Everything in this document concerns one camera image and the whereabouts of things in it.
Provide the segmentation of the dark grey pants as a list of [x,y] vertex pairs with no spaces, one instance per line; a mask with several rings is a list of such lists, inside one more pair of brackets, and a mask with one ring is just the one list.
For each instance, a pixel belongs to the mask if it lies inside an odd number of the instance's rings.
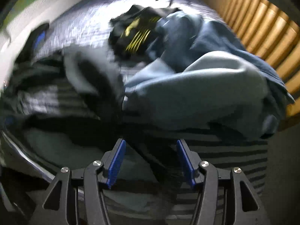
[[4,131],[51,169],[86,167],[113,148],[130,145],[117,191],[157,194],[161,186],[138,150],[143,123],[124,116],[118,66],[99,48],[72,45],[37,61],[17,60],[1,97]]

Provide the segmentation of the black yellow striped garment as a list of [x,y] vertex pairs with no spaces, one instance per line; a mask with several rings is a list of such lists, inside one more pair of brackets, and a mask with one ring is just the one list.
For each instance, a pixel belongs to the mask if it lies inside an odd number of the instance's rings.
[[132,5],[127,12],[112,18],[108,42],[114,54],[125,60],[145,55],[149,45],[158,37],[155,31],[158,21],[178,11],[179,8]]

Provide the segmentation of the striped blue white bedspread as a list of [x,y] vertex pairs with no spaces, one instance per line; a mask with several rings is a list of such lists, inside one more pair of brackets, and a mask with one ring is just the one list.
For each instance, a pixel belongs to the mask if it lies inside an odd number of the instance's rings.
[[[83,0],[51,25],[52,35],[38,57],[76,43],[103,49],[116,62],[107,39],[111,18],[133,2],[151,6],[153,0]],[[183,182],[176,141],[184,139],[191,150],[217,168],[240,167],[258,194],[265,188],[267,142],[229,141],[210,130],[168,131],[129,121],[124,127],[127,150],[116,184],[105,191],[113,224],[188,224],[198,197]],[[62,166],[84,167],[104,154],[116,141],[105,136],[98,121],[86,118],[34,119],[26,133],[8,130],[1,137],[4,173],[34,201]]]

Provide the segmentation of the blue denim jeans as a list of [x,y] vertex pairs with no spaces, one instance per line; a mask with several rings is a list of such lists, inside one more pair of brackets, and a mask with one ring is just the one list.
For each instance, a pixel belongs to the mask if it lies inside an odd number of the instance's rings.
[[168,130],[272,136],[294,102],[276,71],[223,23],[176,12],[158,21],[152,62],[125,84],[124,111]]

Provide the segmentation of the wooden slatted headboard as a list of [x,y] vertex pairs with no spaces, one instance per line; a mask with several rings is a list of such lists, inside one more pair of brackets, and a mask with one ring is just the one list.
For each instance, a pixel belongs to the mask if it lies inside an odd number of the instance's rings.
[[292,0],[202,0],[244,47],[273,67],[295,102],[280,130],[299,124],[299,8]]

